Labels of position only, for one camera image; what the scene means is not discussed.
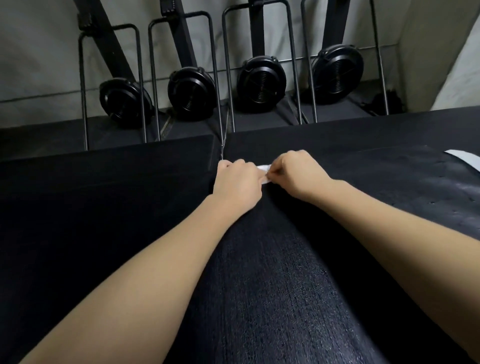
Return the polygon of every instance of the round black fan housing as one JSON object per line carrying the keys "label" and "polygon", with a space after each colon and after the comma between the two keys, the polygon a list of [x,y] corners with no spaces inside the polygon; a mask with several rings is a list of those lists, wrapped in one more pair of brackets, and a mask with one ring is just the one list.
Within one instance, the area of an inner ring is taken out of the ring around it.
{"label": "round black fan housing", "polygon": [[338,44],[321,50],[312,69],[316,102],[332,104],[358,86],[363,58],[354,46]]}
{"label": "round black fan housing", "polygon": [[285,96],[285,71],[275,57],[257,56],[246,61],[237,79],[241,106],[249,112],[273,109]]}
{"label": "round black fan housing", "polygon": [[108,116],[123,128],[141,128],[141,97],[144,98],[145,122],[150,123],[154,108],[147,91],[126,78],[116,77],[100,85],[100,104]]}
{"label": "round black fan housing", "polygon": [[168,98],[177,118],[204,120],[216,106],[215,84],[202,67],[183,67],[170,75]]}

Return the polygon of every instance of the white tissue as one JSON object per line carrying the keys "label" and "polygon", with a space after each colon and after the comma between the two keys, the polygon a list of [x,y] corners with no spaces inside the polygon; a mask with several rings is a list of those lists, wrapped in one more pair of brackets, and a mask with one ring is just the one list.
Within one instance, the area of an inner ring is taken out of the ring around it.
{"label": "white tissue", "polygon": [[[265,172],[268,172],[268,170],[270,169],[270,166],[271,164],[264,164],[262,166],[257,166],[257,168],[260,170],[264,170]],[[269,182],[270,180],[266,180],[266,181],[263,181],[262,184],[269,183]]]}
{"label": "white tissue", "polygon": [[473,168],[475,168],[478,172],[480,172],[480,157],[476,156],[475,154],[464,152],[463,150],[454,150],[449,149],[446,150],[445,153],[451,154],[457,158],[460,158],[465,163],[469,164]]}

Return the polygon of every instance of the white object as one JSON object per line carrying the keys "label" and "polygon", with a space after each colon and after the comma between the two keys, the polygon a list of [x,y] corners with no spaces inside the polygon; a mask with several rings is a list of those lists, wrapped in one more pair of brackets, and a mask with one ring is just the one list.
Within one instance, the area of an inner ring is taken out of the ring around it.
{"label": "white object", "polygon": [[[257,168],[260,170],[264,170],[265,172],[268,172],[268,170],[270,169],[270,166],[271,164],[264,164],[262,166],[257,166]],[[266,180],[266,181],[263,181],[262,184],[269,183],[269,182],[270,180]]]}
{"label": "white object", "polygon": [[469,153],[469,152],[464,152],[463,150],[454,150],[454,149],[449,149],[446,150],[445,153],[451,154],[452,156],[455,156],[471,167],[475,168],[478,172],[480,172],[480,157],[476,156],[475,154]]}

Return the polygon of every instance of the concrete wall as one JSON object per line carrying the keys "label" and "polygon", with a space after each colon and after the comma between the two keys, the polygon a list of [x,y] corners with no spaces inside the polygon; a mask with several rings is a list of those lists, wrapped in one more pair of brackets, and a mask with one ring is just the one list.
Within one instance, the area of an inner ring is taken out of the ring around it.
{"label": "concrete wall", "polygon": [[409,111],[432,107],[479,9],[480,0],[411,1],[399,43]]}
{"label": "concrete wall", "polygon": [[[241,0],[183,0],[186,12],[207,10],[214,21],[216,59],[219,69],[225,68],[221,13],[223,9]],[[289,0],[292,7],[297,56],[303,54],[300,21],[300,0]],[[144,77],[150,77],[148,61],[147,25],[160,16],[158,0],[103,0],[103,6],[112,24],[134,23],[140,28]],[[377,0],[377,15],[382,44],[394,44],[400,39],[409,0]],[[326,12],[326,0],[307,1],[310,44],[312,53],[321,48]],[[286,14],[282,4],[269,5],[265,11],[265,44],[267,54],[278,59],[290,58]],[[2,0],[0,12],[0,127],[44,123],[81,117],[76,7],[71,0]],[[199,65],[211,70],[208,28],[205,19],[188,20],[193,47]],[[251,56],[248,11],[228,17],[230,57],[232,67],[240,66]],[[135,41],[131,31],[117,33],[119,42],[134,73],[137,72]],[[345,43],[358,47],[372,46],[372,25],[368,0],[351,0]],[[154,34],[157,78],[167,78],[180,67],[173,40],[167,26],[159,25]],[[110,75],[91,39],[85,41],[86,85],[89,116],[103,115],[98,101],[98,85]],[[365,57],[364,79],[377,78],[375,53],[362,52]],[[395,48],[384,50],[387,78],[398,84]],[[291,64],[284,68],[293,88]],[[301,80],[306,79],[302,62],[298,63]],[[167,80],[157,81],[159,104],[169,105]],[[151,93],[151,83],[146,84]],[[227,94],[225,72],[220,73],[220,93]]]}
{"label": "concrete wall", "polygon": [[480,105],[480,17],[440,90],[432,109]]}

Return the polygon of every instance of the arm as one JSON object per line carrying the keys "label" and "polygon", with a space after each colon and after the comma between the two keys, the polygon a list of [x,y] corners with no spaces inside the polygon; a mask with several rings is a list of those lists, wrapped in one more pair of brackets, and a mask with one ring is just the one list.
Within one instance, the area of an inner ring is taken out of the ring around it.
{"label": "arm", "polygon": [[221,161],[213,194],[93,290],[22,363],[161,363],[216,245],[261,198],[264,174]]}
{"label": "arm", "polygon": [[337,220],[419,307],[480,361],[480,242],[332,180],[305,151],[281,155],[267,177]]}

